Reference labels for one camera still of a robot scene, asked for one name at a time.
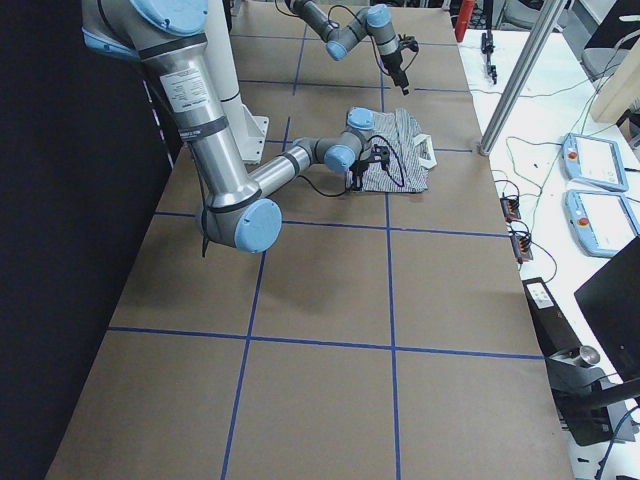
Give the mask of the black monitor stand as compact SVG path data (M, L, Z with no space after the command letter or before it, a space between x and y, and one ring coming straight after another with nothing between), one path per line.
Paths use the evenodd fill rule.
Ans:
M639 377L615 384L602 369L584 368L556 358L546 358L554 402L574 441L589 446L616 439L632 441L637 429L630 424L614 430L630 411L627 400L639 403Z

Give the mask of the silver metal cylinder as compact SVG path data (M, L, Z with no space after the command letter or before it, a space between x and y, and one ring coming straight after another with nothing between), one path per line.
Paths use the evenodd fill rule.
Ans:
M600 362L600 359L600 354L594 347L589 345L581 345L578 348L576 361L582 368L594 367Z

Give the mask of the upper small circuit board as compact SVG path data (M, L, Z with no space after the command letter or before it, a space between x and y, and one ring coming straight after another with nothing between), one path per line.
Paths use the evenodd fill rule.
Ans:
M500 198L500 206L507 223L521 219L518 197L503 196Z

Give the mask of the blue teach pendant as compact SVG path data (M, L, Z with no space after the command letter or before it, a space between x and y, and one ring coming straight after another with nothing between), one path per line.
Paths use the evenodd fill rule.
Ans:
M568 190L564 205L571 230L589 256L612 258L639 236L639 221L623 193Z
M564 171L569 180L610 192L628 190L625 167L615 141L568 133L561 151Z

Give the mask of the small circuit board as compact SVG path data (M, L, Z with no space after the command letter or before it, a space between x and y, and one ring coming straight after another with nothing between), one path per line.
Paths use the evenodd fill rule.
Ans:
M531 239L522 233L512 233L510 236L514 257L518 264L522 265L525 262L533 260L533 254L531 251Z
M503 196L500 198L500 206L507 223L521 219L518 197Z

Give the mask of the black handheld gripper stick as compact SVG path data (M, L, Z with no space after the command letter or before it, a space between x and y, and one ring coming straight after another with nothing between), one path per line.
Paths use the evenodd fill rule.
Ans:
M494 85L497 84L497 67L492 62L492 55L494 53L494 41L493 41L493 33L490 28L488 28L485 32L482 33L481 36L481 52L485 56L485 70L488 78L493 82Z

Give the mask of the red cylinder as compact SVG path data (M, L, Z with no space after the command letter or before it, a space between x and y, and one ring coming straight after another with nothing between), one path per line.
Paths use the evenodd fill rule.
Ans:
M475 0L461 1L454 27L454 35L458 43L461 43L464 40L466 30L468 29L468 25L473 14L474 6Z

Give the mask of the black monitor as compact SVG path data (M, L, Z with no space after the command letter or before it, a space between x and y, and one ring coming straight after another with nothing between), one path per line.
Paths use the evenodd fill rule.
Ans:
M639 377L639 239L634 238L574 297L619 376Z

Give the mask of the aluminium frame post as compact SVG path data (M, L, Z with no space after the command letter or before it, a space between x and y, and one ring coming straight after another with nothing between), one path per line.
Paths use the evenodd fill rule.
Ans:
M546 1L531 29L513 72L478 145L478 152L488 157L520 96L554 26L565 1Z

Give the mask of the lower small circuit board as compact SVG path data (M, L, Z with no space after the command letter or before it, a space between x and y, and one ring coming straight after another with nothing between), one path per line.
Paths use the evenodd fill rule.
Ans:
M510 236L514 257L518 264L522 265L525 262L533 260L533 254L531 251L531 239L522 233L512 233Z

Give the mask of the black box with label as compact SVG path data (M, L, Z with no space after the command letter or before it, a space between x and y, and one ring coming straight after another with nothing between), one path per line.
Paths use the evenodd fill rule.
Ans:
M581 342L541 277L522 281L542 354L551 357L581 346Z

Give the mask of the striped collared shirt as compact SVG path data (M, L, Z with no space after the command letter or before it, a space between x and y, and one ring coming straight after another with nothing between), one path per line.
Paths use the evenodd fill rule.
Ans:
M421 193L428 189L428 172L437 161L431 137L409 111L398 108L391 113L381 113L354 108L348 114L348 124L370 133L372 146L386 146L390 150L390 164L386 170L379 163L369 165L364 173L362 191ZM349 189L350 172L346 179Z

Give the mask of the upper blue teach pendant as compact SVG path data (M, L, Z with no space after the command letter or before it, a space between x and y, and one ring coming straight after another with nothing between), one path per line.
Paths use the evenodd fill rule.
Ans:
M625 167L615 141L568 133L561 151L564 171L569 180L610 192L628 190Z

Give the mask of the lower blue teach pendant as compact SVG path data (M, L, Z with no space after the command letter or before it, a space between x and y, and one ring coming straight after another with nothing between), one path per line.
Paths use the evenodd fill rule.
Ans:
M589 256L612 258L639 236L639 221L623 193L568 190L564 205L571 230Z

